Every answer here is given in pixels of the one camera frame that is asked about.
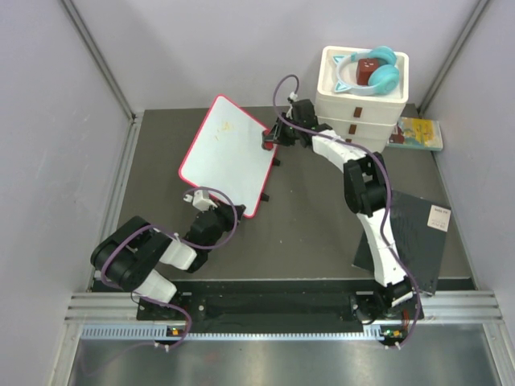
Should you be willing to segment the red bone-shaped eraser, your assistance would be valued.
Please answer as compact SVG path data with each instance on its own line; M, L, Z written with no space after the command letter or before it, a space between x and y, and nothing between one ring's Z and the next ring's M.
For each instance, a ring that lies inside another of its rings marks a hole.
M262 149L271 151L275 147L274 143L275 131L273 129L266 129L262 132Z

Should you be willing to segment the pink framed whiteboard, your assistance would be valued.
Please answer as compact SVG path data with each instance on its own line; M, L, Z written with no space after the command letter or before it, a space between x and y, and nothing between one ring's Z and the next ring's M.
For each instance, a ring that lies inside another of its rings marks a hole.
M182 163L179 177L212 195L244 205L244 217L256 215L273 166L277 146L262 147L268 129L228 97L218 95L204 117Z

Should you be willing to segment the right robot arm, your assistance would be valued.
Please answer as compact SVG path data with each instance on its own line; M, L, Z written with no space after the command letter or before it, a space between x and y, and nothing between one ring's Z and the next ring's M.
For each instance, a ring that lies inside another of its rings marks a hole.
M377 312L385 318L401 313L414 296L400 262L389 217L392 190L382 156L342 139L331 126L320 124L308 99L288 97L289 109L278 113L273 129L262 135L262 147L300 143L336 166L344 178L344 200L356 214L373 259Z

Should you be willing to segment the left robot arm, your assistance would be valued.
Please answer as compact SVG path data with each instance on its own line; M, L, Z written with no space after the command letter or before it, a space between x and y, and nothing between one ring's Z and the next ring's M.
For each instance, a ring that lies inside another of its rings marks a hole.
M102 241L91 255L95 269L109 265L105 277L125 292L136 292L154 299L154 308L164 318L175 318L182 311L176 286L161 275L156 265L170 265L194 273L208 260L214 244L239 224L245 206L231 207L219 202L196 215L186 235L177 240L163 234L140 216L134 216Z

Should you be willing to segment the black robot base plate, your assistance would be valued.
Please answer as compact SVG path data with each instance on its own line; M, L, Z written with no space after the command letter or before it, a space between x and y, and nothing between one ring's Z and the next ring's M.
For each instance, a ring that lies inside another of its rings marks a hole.
M294 321L316 323L325 321L355 321L371 318L398 318L414 314L415 300L410 299L394 308L384 308L369 293L349 292L271 292L271 293L185 293L171 303L190 312L194 322L250 322L263 323L266 318L274 322L292 317Z

